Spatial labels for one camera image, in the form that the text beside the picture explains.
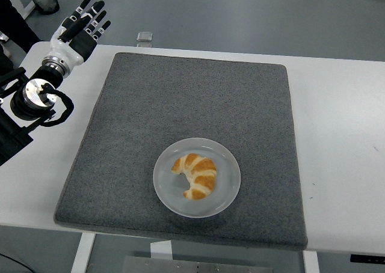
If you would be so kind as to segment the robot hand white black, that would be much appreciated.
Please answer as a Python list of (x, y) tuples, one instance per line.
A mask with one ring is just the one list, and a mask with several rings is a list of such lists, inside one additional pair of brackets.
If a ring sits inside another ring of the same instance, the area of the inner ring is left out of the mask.
[(97, 41), (111, 22), (105, 20), (104, 1), (94, 4), (90, 2), (91, 0), (83, 0), (54, 32), (50, 40), (51, 50), (44, 57), (43, 65), (52, 63), (69, 73), (91, 56)]

